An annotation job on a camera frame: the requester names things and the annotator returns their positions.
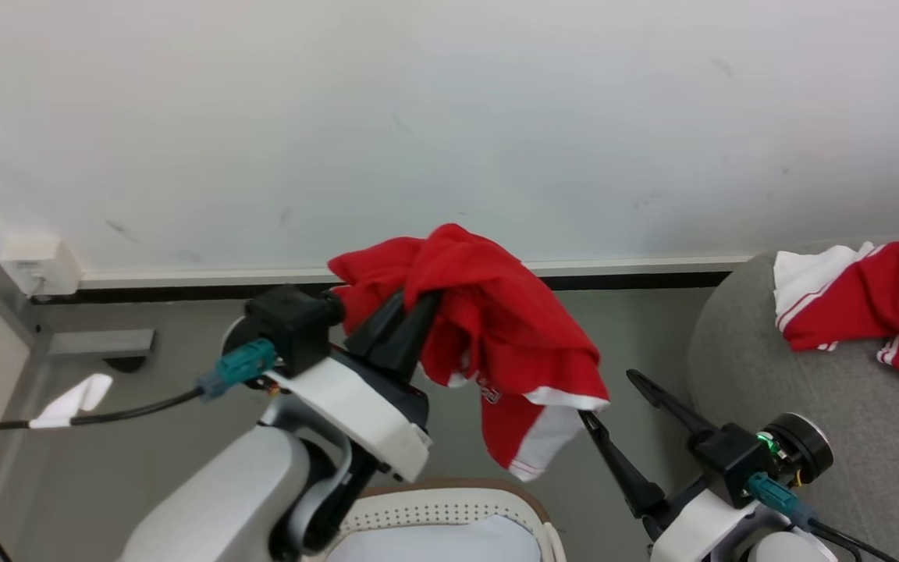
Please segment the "red garment with white stripes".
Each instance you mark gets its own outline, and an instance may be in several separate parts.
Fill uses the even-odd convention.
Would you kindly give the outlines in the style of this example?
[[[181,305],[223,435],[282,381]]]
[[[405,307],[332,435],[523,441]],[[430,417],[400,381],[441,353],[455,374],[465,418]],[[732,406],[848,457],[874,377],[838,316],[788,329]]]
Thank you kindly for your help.
[[[899,371],[899,241],[781,251],[772,274],[775,324],[792,350],[882,340],[878,362]]]

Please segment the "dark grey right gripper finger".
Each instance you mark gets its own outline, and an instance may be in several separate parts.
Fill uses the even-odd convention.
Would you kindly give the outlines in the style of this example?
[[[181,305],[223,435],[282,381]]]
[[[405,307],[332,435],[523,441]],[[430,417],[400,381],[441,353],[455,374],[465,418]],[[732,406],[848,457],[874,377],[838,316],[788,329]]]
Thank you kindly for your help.
[[[696,445],[709,440],[720,431],[720,428],[714,426],[713,423],[707,421],[638,370],[627,370],[627,379],[650,405],[663,410],[675,421],[681,423],[681,426],[688,432],[686,438],[688,450],[693,450]]]
[[[611,442],[609,430],[595,412],[579,411],[579,417],[597,451],[602,455],[603,462],[617,481],[632,516],[656,518],[663,514],[667,508],[663,489],[643,476],[620,448]]]

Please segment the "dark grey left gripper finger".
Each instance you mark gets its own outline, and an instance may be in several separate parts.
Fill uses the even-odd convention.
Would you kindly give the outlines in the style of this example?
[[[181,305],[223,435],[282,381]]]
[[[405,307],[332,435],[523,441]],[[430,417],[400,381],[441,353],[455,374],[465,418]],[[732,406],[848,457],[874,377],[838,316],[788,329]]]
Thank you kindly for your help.
[[[375,345],[375,365],[397,377],[413,377],[440,303],[442,291],[421,293],[395,329]]]
[[[354,356],[370,356],[389,341],[404,316],[403,292],[395,292],[346,338],[346,351]]]

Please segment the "white clothing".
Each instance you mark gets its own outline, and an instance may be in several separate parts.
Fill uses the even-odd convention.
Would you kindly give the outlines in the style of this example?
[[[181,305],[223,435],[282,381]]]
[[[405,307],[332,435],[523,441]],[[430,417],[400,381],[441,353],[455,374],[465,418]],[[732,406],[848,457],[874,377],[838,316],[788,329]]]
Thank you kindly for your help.
[[[542,562],[538,541],[500,515],[465,525],[421,525],[350,534],[327,562]]]

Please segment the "black and white baseboard strip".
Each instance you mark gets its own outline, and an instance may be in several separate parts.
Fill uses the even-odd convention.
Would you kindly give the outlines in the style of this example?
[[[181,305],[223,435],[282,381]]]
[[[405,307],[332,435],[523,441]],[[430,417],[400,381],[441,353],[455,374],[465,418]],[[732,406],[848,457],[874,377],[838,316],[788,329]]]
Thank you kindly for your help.
[[[527,267],[553,290],[635,290],[716,286],[747,255],[535,261]],[[325,268],[84,273],[72,294],[32,298],[42,304],[121,304],[246,298],[279,284],[310,291],[339,284]]]

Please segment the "grey metal floor bracket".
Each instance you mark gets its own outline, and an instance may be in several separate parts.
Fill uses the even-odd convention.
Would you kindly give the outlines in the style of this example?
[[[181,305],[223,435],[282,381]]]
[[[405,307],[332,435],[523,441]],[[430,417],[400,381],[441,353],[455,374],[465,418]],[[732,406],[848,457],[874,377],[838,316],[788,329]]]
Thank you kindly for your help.
[[[157,342],[154,329],[120,329],[60,332],[52,335],[49,357],[89,357],[103,360],[124,374],[142,370]]]

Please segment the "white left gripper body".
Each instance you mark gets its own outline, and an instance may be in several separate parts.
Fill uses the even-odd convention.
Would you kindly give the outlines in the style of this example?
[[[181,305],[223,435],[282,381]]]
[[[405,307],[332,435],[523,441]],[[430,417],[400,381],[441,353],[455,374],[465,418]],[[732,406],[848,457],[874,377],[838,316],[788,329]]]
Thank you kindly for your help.
[[[415,482],[424,472],[432,447],[427,417],[411,419],[407,415],[409,406],[396,405],[354,368],[329,357],[289,378],[274,370],[264,370],[263,375],[310,406],[404,481]]]

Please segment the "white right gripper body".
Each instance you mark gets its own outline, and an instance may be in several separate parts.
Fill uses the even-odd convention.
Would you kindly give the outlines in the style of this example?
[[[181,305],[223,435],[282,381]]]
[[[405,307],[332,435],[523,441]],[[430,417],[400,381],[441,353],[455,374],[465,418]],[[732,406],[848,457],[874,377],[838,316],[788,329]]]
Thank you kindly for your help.
[[[659,523],[647,562],[746,562],[744,552],[766,526],[765,506],[754,500],[732,507],[710,490],[706,475],[667,502],[670,512]]]

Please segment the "red garment with white hem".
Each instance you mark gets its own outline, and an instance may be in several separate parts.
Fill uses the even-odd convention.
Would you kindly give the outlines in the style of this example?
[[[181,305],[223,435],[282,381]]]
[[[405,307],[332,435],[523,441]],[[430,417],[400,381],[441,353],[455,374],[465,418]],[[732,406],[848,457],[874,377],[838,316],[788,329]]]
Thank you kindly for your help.
[[[447,388],[478,384],[489,455],[522,482],[542,475],[582,428],[579,413],[609,406],[595,344],[559,298],[502,246],[449,223],[329,261],[352,334],[396,291],[411,310],[442,295],[421,355]]]

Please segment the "grey fabric sofa seat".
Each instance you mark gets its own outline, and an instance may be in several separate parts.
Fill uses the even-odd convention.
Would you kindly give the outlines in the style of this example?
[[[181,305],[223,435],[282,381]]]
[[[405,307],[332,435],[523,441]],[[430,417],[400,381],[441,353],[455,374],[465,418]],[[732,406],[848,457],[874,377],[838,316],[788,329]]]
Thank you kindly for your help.
[[[700,313],[688,352],[697,410],[717,425],[760,429],[794,412],[826,434],[835,461],[801,498],[828,525],[899,561],[899,372],[880,341],[794,352],[775,327],[775,252],[738,266]]]

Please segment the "white perforated laundry basket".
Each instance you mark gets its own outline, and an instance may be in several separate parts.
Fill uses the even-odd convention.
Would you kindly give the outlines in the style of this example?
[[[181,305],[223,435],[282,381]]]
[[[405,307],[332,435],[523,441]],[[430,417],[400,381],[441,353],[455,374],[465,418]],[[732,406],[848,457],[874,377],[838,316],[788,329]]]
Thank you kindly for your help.
[[[340,524],[324,560],[350,535],[388,528],[470,525],[509,519],[535,538],[540,562],[567,562],[559,530],[542,503],[518,484],[496,478],[439,478],[368,488]]]

